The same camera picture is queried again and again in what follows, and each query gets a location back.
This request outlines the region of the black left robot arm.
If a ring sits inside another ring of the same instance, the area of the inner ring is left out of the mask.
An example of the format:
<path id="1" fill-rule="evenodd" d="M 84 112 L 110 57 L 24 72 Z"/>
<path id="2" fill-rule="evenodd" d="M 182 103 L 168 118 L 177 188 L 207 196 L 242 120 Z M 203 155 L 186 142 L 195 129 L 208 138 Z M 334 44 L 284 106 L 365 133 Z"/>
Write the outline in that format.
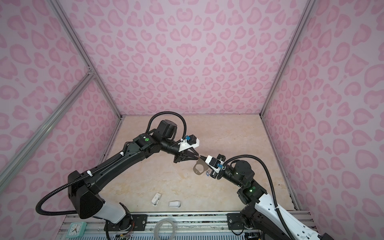
<path id="1" fill-rule="evenodd" d="M 98 218 L 127 229 L 133 221 L 127 207 L 113 204 L 100 196 L 101 190 L 113 179 L 133 165 L 161 151 L 174 156 L 174 163 L 197 160 L 196 148 L 200 141 L 194 135 L 184 134 L 175 140 L 177 125 L 170 120 L 162 120 L 156 129 L 146 130 L 123 149 L 104 163 L 83 173 L 72 172 L 68 181 L 69 198 L 81 219 Z"/>

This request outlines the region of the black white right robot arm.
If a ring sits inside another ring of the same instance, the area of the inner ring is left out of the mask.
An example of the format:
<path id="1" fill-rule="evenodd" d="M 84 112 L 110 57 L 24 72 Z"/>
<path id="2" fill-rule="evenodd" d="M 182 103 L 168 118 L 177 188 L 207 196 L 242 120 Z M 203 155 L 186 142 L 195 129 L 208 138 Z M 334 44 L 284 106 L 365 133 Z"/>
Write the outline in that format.
<path id="1" fill-rule="evenodd" d="M 225 160 L 225 156 L 219 155 L 216 158 L 201 156 L 201 159 L 212 169 L 212 178 L 223 178 L 239 187 L 238 197 L 246 205 L 241 210 L 244 228 L 260 230 L 273 240 L 332 239 L 327 233 L 320 234 L 312 230 L 278 204 L 270 172 L 260 158 L 239 155 Z M 261 164 L 267 175 L 270 192 L 254 180 L 255 172 L 245 159 L 252 159 Z"/>

